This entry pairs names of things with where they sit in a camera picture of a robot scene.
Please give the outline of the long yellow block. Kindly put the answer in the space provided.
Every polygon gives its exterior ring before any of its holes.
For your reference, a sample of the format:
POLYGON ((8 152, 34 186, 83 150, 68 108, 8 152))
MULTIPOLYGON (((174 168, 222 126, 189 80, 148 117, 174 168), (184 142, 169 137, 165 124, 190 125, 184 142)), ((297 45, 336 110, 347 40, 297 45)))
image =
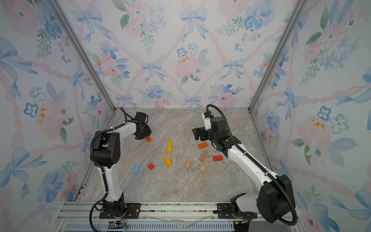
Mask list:
POLYGON ((167 152, 168 153, 172 153, 173 149, 172 149, 172 140, 168 140, 167 141, 167 152))

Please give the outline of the small red block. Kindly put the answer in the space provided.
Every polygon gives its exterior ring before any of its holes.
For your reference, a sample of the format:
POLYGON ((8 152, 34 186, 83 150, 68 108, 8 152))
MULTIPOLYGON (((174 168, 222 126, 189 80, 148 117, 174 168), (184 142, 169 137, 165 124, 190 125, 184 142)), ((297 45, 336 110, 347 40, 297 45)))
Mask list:
POLYGON ((151 164, 148 165, 148 168, 149 168, 150 170, 153 170, 153 169, 155 168, 155 166, 154 166, 154 164, 151 163, 151 164))

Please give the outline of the light blue block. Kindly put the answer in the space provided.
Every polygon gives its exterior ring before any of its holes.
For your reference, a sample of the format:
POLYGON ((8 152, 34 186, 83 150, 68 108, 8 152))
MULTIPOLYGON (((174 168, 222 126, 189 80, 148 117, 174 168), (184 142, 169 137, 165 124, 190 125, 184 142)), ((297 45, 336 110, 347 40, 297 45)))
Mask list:
POLYGON ((134 175, 139 174, 140 168, 141 168, 141 164, 135 164, 133 174, 134 175))

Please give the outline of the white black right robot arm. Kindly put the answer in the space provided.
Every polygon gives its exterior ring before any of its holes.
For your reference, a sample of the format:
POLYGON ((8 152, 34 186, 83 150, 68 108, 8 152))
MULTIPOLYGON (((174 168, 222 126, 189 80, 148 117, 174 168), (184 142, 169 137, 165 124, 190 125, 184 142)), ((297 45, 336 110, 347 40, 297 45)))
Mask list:
POLYGON ((279 176, 269 170, 248 152, 241 141, 231 135, 224 118, 208 117, 203 120, 204 127, 192 130, 195 139, 209 140, 217 151, 235 162, 259 190, 255 197, 241 193, 231 198, 230 213, 235 218, 255 213, 269 223, 279 220, 286 225, 296 225, 298 215, 291 180, 286 175, 279 176))

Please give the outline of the orange rectangular block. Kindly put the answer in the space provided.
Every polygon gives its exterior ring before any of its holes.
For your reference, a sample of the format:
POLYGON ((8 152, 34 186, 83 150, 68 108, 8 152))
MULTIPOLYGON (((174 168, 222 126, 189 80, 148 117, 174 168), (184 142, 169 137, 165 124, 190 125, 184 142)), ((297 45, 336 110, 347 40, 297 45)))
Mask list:
POLYGON ((207 147, 207 146, 208 146, 207 142, 203 142, 203 143, 201 143, 201 144, 198 145, 198 147, 199 147, 200 149, 203 149, 203 148, 205 148, 205 147, 207 147))

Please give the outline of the tilted natural wood block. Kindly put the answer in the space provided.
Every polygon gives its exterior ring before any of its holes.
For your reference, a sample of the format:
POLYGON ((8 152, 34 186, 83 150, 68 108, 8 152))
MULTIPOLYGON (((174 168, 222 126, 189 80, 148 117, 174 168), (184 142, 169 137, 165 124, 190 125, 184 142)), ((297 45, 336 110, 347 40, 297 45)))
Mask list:
POLYGON ((205 159, 206 159, 206 157, 207 157, 207 155, 208 155, 208 151, 204 151, 204 152, 202 153, 202 156, 200 157, 200 161, 204 162, 205 159))

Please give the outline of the red rectangular block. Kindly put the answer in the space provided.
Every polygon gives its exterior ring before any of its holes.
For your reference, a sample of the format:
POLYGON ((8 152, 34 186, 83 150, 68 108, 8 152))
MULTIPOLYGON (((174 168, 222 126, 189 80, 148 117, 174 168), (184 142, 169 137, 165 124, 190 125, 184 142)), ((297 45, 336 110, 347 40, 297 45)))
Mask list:
POLYGON ((222 160, 223 160, 223 156, 222 155, 213 156, 213 161, 222 161, 222 160))

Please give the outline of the short yellow block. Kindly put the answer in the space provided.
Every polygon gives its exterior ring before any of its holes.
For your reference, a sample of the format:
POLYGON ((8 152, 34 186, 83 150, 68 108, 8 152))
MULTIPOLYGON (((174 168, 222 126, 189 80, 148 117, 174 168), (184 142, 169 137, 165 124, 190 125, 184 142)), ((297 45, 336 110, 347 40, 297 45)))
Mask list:
POLYGON ((173 165, 169 157, 166 157, 166 158, 164 159, 164 161, 165 161, 167 167, 171 167, 171 166, 173 165))

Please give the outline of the long natural wood block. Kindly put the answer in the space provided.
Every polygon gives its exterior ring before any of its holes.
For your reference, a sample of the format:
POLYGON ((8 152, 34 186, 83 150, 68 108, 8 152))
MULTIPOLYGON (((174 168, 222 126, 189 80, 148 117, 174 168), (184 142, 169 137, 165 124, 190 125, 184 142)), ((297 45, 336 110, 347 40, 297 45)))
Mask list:
POLYGON ((186 165, 185 165, 185 167, 186 167, 187 169, 190 168, 190 166, 191 166, 191 164, 192 164, 192 161, 193 161, 193 158, 192 158, 192 157, 189 157, 189 158, 187 159, 187 162, 186 162, 186 165))

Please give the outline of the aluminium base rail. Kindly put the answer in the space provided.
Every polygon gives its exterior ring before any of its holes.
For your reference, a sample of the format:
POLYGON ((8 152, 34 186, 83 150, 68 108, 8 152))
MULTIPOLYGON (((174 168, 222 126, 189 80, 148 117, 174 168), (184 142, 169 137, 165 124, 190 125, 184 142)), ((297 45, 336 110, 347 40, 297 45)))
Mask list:
POLYGON ((267 222, 260 214, 235 218, 228 202, 129 202, 126 215, 101 218, 93 202, 66 202, 53 232, 302 232, 300 223, 267 222))

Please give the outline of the aluminium corner post left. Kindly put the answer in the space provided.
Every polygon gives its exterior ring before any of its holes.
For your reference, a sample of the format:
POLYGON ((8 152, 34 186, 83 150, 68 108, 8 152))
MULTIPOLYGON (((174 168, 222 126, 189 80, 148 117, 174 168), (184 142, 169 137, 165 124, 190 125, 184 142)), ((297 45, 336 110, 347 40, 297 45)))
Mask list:
POLYGON ((90 74, 91 78, 93 79, 95 85, 97 86, 98 90, 101 92, 104 100, 107 102, 108 107, 115 111, 115 106, 113 104, 113 101, 111 100, 108 92, 103 86, 102 81, 98 77, 98 75, 95 72, 95 69, 93 67, 93 64, 90 62, 88 55, 83 48, 81 42, 79 41, 77 34, 73 30, 70 22, 68 21, 64 11, 62 10, 61 5, 58 1, 46 1, 47 5, 50 7, 52 13, 56 16, 58 22, 61 24, 61 27, 65 30, 69 40, 71 41, 71 44, 78 54, 78 58, 80 58, 81 62, 87 69, 88 73, 90 74))

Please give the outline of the aluminium corner post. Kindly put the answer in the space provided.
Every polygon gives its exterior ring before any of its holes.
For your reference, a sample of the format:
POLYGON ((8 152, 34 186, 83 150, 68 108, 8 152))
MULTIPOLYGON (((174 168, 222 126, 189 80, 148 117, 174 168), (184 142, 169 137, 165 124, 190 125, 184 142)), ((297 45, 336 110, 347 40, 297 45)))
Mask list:
POLYGON ((113 101, 111 100, 108 92, 103 86, 102 81, 98 77, 98 75, 95 72, 95 69, 93 67, 93 64, 90 62, 88 55, 83 48, 81 42, 79 41, 77 34, 73 30, 70 22, 68 21, 64 11, 62 10, 61 5, 58 1, 46 1, 47 5, 50 7, 52 13, 56 16, 58 22, 61 24, 61 27, 65 30, 69 40, 71 41, 71 44, 78 54, 78 58, 80 58, 81 62, 87 69, 88 73, 90 74, 91 78, 93 79, 95 85, 97 86, 98 90, 101 92, 104 100, 107 102, 108 107, 115 111, 115 106, 113 104, 113 101))
POLYGON ((303 10, 307 3, 308 1, 306 0, 298 1, 294 10, 292 11, 292 15, 289 18, 289 22, 287 23, 284 33, 282 34, 282 38, 279 40, 279 43, 277 44, 277 47, 275 51, 273 52, 273 56, 270 61, 270 64, 268 65, 267 70, 265 74, 263 75, 260 84, 258 85, 257 92, 255 93, 250 106, 248 107, 249 113, 252 113, 254 111, 254 108, 258 105, 258 101, 260 99, 261 94, 263 93, 265 89, 265 85, 268 83, 276 64, 279 62, 280 57, 287 46, 288 39, 293 33, 294 27, 297 25, 299 18, 301 17, 303 10))

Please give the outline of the aluminium corner post right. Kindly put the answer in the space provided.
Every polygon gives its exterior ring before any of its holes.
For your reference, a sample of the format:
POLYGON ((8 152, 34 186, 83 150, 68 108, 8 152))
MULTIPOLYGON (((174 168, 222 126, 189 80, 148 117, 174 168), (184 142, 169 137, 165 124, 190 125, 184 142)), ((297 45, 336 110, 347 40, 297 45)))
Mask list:
POLYGON ((277 44, 277 47, 275 51, 273 52, 273 56, 270 61, 270 64, 268 65, 267 70, 265 74, 263 75, 260 84, 258 85, 257 92, 255 93, 250 106, 248 107, 249 113, 252 113, 254 111, 254 108, 258 105, 258 101, 260 99, 261 94, 263 93, 265 89, 265 85, 268 83, 276 64, 279 62, 280 57, 287 46, 288 39, 293 33, 294 27, 297 25, 299 18, 301 17, 303 10, 307 3, 308 1, 306 0, 298 1, 294 10, 292 11, 292 15, 289 18, 289 22, 287 23, 284 33, 282 34, 282 38, 279 40, 279 43, 277 44))

